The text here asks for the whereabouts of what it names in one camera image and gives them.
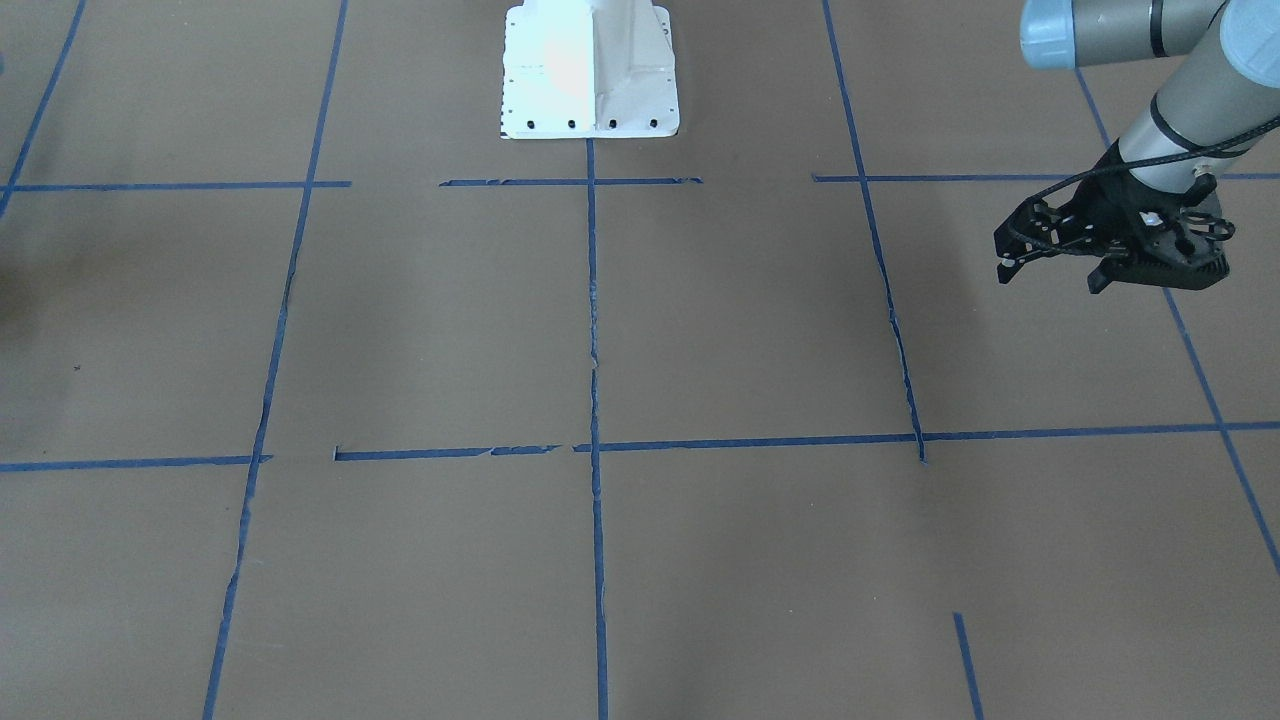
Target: cardboard floor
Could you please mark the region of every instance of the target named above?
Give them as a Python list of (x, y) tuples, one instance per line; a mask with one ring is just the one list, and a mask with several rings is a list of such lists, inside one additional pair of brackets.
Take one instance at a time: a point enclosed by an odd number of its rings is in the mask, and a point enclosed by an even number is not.
[(0, 4), (0, 717), (1275, 716), (1280, 141), (998, 286), (1178, 60), (666, 0), (678, 136), (515, 142), (513, 4)]

